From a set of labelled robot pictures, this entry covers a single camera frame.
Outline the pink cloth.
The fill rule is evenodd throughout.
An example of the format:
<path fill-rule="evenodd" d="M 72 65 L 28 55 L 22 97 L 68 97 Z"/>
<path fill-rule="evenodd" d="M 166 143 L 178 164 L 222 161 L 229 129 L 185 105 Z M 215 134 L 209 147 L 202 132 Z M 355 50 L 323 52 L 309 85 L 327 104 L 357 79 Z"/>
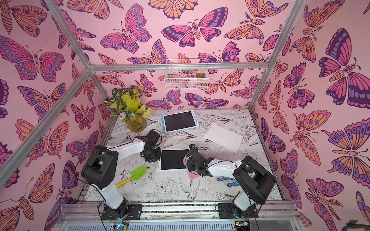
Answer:
<path fill-rule="evenodd" d="M 188 178 L 190 180 L 194 180 L 196 178 L 200 177 L 200 175 L 196 171 L 189 171 L 188 172 Z"/>

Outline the white drawing tablet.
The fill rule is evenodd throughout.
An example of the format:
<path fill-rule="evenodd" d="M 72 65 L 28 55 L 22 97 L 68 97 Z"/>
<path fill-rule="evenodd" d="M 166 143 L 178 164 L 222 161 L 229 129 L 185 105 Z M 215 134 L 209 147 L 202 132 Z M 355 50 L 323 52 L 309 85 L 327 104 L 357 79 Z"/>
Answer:
<path fill-rule="evenodd" d="M 238 151 L 243 140 L 243 136 L 224 129 L 216 124 L 212 124 L 209 127 L 204 138 L 235 153 Z"/>
<path fill-rule="evenodd" d="M 183 163 L 188 149 L 162 150 L 158 172 L 187 169 Z"/>

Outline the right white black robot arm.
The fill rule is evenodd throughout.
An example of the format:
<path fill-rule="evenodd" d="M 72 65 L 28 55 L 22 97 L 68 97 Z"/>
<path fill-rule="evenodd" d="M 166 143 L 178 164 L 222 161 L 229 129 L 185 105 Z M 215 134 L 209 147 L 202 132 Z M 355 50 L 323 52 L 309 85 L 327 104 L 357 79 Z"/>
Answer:
<path fill-rule="evenodd" d="M 242 191 L 231 203 L 235 214 L 246 212 L 255 204 L 265 204 L 276 184 L 276 178 L 252 157 L 244 157 L 238 161 L 218 160 L 213 157 L 206 159 L 199 153 L 198 147 L 192 144 L 185 160 L 188 171 L 200 177 L 236 180 Z"/>

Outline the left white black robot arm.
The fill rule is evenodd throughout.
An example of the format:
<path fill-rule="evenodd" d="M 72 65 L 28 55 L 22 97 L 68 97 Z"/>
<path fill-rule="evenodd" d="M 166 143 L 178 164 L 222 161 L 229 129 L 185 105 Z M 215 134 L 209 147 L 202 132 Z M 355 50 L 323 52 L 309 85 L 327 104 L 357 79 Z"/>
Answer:
<path fill-rule="evenodd" d="M 135 154 L 140 154 L 149 163 L 159 160 L 161 149 L 158 140 L 161 140 L 160 133 L 151 130 L 146 136 L 137 136 L 117 146 L 97 145 L 89 155 L 81 175 L 87 183 L 98 189 L 110 209 L 118 209 L 124 202 L 124 197 L 114 184 L 118 162 Z"/>

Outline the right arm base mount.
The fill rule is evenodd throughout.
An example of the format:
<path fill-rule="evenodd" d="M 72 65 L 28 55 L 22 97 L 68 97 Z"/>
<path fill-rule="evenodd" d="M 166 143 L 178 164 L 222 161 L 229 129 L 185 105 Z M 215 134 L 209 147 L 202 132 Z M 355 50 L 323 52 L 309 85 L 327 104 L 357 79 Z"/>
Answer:
<path fill-rule="evenodd" d="M 246 210 L 240 209 L 235 205 L 234 202 L 219 203 L 215 208 L 218 211 L 220 218 L 259 218 L 258 209 L 256 208 L 255 204 L 252 204 Z"/>

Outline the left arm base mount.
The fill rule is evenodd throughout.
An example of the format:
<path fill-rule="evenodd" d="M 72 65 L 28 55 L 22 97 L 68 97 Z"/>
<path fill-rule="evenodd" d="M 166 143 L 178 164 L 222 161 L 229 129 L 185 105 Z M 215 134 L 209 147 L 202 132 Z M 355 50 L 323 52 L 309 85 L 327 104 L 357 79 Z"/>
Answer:
<path fill-rule="evenodd" d="M 142 214 L 142 204 L 132 204 L 124 199 L 117 209 L 112 209 L 105 205 L 102 219 L 103 220 L 140 220 Z"/>

